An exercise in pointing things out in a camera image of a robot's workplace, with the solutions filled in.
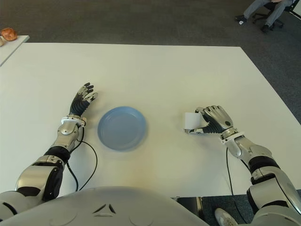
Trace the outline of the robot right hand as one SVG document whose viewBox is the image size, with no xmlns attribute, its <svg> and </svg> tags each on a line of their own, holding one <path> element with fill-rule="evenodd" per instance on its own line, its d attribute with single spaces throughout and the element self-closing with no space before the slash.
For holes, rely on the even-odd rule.
<svg viewBox="0 0 301 226">
<path fill-rule="evenodd" d="M 194 129 L 184 129 L 187 134 L 227 134 L 231 136 L 237 133 L 233 127 L 232 119 L 221 106 L 208 106 L 206 108 L 198 107 L 195 113 L 199 113 L 207 122 L 204 127 Z"/>
</svg>

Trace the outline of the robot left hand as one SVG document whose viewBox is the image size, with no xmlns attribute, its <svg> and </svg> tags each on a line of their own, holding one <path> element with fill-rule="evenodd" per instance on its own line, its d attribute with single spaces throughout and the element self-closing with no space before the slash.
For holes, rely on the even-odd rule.
<svg viewBox="0 0 301 226">
<path fill-rule="evenodd" d="M 97 97 L 98 93 L 94 92 L 94 86 L 90 82 L 84 84 L 76 93 L 71 103 L 69 114 L 81 117 L 91 102 L 96 100 Z"/>
</svg>

